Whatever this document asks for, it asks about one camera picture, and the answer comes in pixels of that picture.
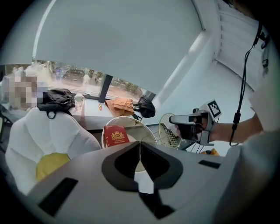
small fan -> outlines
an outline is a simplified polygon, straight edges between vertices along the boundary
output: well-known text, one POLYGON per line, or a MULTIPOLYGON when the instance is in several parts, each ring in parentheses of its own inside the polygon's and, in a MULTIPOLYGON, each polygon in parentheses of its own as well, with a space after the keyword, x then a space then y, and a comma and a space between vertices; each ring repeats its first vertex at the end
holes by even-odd
POLYGON ((177 135, 175 125, 169 122, 171 116, 174 114, 167 113, 162 116, 158 126, 159 137, 164 146, 178 149, 182 138, 177 135))

window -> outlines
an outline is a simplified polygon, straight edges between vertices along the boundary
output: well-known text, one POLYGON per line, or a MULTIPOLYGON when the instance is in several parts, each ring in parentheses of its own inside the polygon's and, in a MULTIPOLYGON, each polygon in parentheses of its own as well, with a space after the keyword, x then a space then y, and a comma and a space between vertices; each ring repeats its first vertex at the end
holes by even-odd
POLYGON ((137 85, 113 77, 107 96, 114 98, 129 98, 133 99, 134 102, 138 102, 139 98, 146 92, 147 90, 142 89, 137 85))
POLYGON ((73 93, 81 92, 84 95, 98 96, 102 79, 105 74, 92 69, 69 65, 53 61, 39 61, 50 70, 48 80, 50 88, 65 88, 73 93))
MULTIPOLYGON (((44 67, 49 89, 65 88, 72 93, 82 93, 86 98, 98 99, 104 102, 106 99, 129 98, 134 103, 139 101, 143 94, 147 94, 152 100, 155 94, 125 80, 112 77, 93 69, 78 67, 61 62, 36 60, 36 63, 44 67)), ((6 65, 6 75, 13 69, 29 65, 6 65)))

white ceiling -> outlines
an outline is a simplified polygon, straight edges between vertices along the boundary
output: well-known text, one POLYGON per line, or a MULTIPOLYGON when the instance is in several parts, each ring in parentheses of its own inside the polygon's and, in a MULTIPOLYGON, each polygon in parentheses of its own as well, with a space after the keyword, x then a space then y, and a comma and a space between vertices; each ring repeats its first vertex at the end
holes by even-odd
MULTIPOLYGON (((220 17, 220 50, 216 60, 242 77, 244 57, 252 47, 259 23, 230 8, 222 0, 217 0, 217 8, 220 17)), ((262 43, 259 40, 247 61, 247 83, 252 89, 257 86, 261 69, 262 43)))

black backpack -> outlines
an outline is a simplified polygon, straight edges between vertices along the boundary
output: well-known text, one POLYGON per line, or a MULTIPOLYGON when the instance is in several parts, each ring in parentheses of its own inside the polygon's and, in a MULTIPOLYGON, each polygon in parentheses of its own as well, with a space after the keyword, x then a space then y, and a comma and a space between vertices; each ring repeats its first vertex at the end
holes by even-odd
POLYGON ((144 118, 154 117, 156 114, 156 108, 146 95, 140 97, 138 107, 135 107, 134 111, 139 111, 144 118))
POLYGON ((68 110, 74 106, 74 96, 68 89, 52 89, 43 93, 43 103, 37 105, 40 111, 47 112, 50 119, 54 119, 57 112, 71 115, 68 110), (54 113, 52 118, 49 116, 50 112, 54 113))

white sleeve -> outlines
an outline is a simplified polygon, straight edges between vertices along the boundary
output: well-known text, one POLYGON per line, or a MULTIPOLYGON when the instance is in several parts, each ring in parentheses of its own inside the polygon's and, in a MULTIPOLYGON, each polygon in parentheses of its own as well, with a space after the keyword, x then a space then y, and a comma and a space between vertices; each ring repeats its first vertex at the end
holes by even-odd
POLYGON ((249 99, 264 131, 280 129, 280 57, 272 42, 268 74, 249 99))

